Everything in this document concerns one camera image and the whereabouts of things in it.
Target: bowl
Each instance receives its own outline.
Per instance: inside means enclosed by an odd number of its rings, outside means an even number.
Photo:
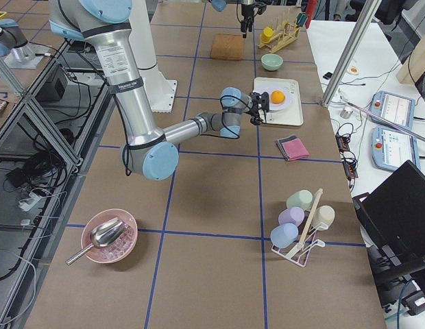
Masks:
[[[261,56],[261,65],[268,71],[276,71],[282,65],[282,57],[276,53],[267,53]]]
[[[107,209],[96,214],[85,226],[82,232],[82,248],[90,243],[89,234],[98,225],[118,217],[126,226],[126,230],[112,244],[103,248],[92,248],[86,257],[91,261],[101,264],[118,262],[133,250],[138,239],[138,224],[129,212],[123,209]]]

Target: cup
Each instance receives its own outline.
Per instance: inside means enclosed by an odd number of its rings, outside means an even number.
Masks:
[[[304,211],[300,207],[292,207],[286,210],[283,210],[278,216],[278,223],[292,223],[296,226],[301,225],[304,220]]]
[[[282,249],[288,247],[298,237],[298,227],[292,223],[277,226],[270,233],[272,243]]]
[[[300,207],[302,210],[310,208],[313,202],[313,194],[308,190],[301,190],[292,194],[286,201],[287,208]]]
[[[317,228],[321,223],[326,224],[328,227],[331,226],[333,221],[335,220],[335,210],[330,206],[321,206],[315,211],[315,215],[313,216],[313,220],[311,221],[311,225],[314,228]],[[318,231],[327,230],[325,228],[318,228]]]

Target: green bowl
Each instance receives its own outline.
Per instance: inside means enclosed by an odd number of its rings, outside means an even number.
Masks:
[[[282,57],[276,53],[267,53],[261,57],[261,65],[268,71],[278,70],[282,62]]]

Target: metal scoop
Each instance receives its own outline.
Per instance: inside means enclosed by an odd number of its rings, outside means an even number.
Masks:
[[[112,245],[124,231],[124,222],[118,217],[98,225],[89,234],[90,243],[74,256],[66,260],[66,265],[71,265],[94,247],[103,248]]]

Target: black monitor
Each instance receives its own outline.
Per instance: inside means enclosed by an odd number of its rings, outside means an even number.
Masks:
[[[359,220],[379,249],[388,245],[402,264],[425,256],[425,176],[411,161],[361,205]],[[425,294],[425,269],[411,276]]]

